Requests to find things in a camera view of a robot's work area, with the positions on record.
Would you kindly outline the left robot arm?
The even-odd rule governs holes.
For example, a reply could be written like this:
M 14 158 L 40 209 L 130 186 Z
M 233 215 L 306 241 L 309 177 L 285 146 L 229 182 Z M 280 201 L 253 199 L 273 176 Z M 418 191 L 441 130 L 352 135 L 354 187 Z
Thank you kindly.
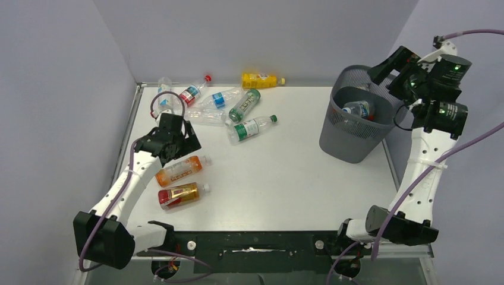
M 139 253 L 172 243 L 174 227 L 159 221 L 129 225 L 138 199 L 169 162 L 201 149 L 190 121 L 164 113 L 158 126 L 136 139 L 129 161 L 106 195 L 73 220 L 80 271 L 101 265 L 123 269 Z

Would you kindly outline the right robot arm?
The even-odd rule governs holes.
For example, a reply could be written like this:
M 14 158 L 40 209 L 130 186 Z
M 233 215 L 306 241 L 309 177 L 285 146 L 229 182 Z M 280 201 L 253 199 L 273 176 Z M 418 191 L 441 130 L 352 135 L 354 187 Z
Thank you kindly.
M 372 206 L 364 219 L 345 220 L 334 237 L 335 248 L 350 253 L 362 243 L 386 239 L 400 245 L 434 242 L 432 208 L 437 186 L 468 116 L 466 105 L 456 100 L 461 80 L 471 62 L 459 57 L 456 46 L 444 41 L 435 51 L 419 57 L 404 46 L 368 71 L 375 84 L 391 72 L 398 75 L 387 88 L 411 111 L 411 151 L 398 193 L 388 206 Z

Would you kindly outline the blue green label sports bottle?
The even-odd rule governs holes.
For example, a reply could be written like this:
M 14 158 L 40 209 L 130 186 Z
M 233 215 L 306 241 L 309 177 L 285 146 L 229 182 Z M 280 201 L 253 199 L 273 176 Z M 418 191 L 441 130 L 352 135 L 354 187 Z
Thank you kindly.
M 368 121 L 374 121 L 375 105 L 368 100 L 359 100 L 344 104 L 342 110 L 346 113 L 359 116 Z

